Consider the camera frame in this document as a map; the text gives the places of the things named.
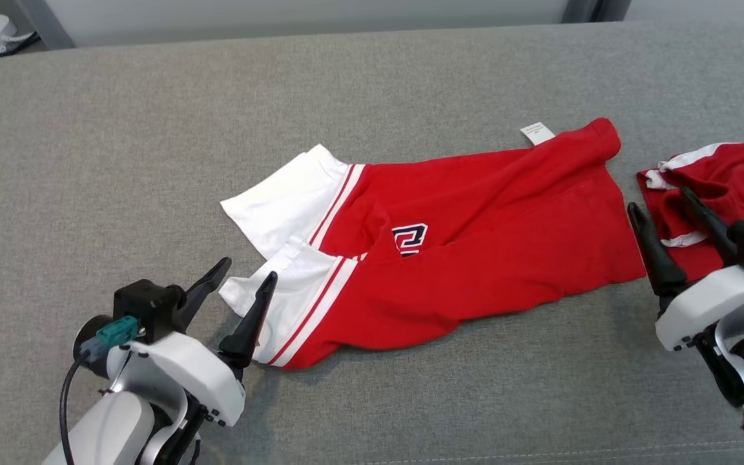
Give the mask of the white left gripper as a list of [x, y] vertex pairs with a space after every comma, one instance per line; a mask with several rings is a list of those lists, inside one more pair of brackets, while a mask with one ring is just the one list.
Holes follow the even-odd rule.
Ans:
[[[220, 287], [232, 262], [231, 257], [223, 257], [183, 292], [175, 310], [182, 327], [192, 323], [206, 298]], [[234, 426], [245, 408], [245, 390], [231, 370], [251, 364], [277, 281], [277, 273], [269, 272], [257, 288], [251, 308], [236, 329], [219, 342], [218, 356], [182, 333], [171, 333], [151, 345], [131, 342], [127, 349], [113, 347], [107, 355], [111, 388], [132, 392], [181, 414], [186, 412], [188, 395], [192, 395], [209, 409], [213, 421]]]

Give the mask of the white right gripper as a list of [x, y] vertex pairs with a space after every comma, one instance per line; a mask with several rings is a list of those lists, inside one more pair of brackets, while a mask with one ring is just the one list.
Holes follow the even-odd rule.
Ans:
[[744, 268], [736, 265], [736, 244], [727, 236], [727, 224], [692, 189], [680, 188], [680, 197], [686, 215], [712, 242], [723, 265], [733, 267], [711, 272], [679, 294], [686, 286], [687, 274], [668, 253], [652, 220], [637, 203], [628, 204], [628, 219], [654, 295], [677, 295], [655, 324], [656, 336], [668, 351], [744, 305]]

